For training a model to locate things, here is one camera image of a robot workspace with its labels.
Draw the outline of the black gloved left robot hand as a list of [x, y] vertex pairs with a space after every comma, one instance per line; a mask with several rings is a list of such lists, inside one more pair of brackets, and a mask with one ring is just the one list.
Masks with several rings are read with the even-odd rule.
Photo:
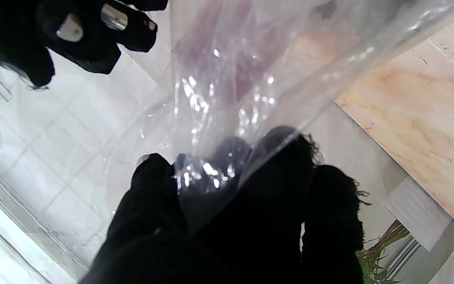
[[364, 230], [355, 180], [314, 162], [317, 147], [294, 128], [257, 145], [292, 140], [243, 184], [202, 230], [190, 233], [174, 165], [139, 158], [82, 284], [362, 284]]

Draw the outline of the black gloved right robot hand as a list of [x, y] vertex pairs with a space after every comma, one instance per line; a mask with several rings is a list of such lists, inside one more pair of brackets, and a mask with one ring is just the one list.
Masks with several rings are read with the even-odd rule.
[[149, 52], [158, 25], [148, 11], [163, 11], [167, 0], [0, 0], [0, 66], [32, 88], [55, 75], [49, 51], [83, 70], [108, 75], [121, 56], [119, 44]]

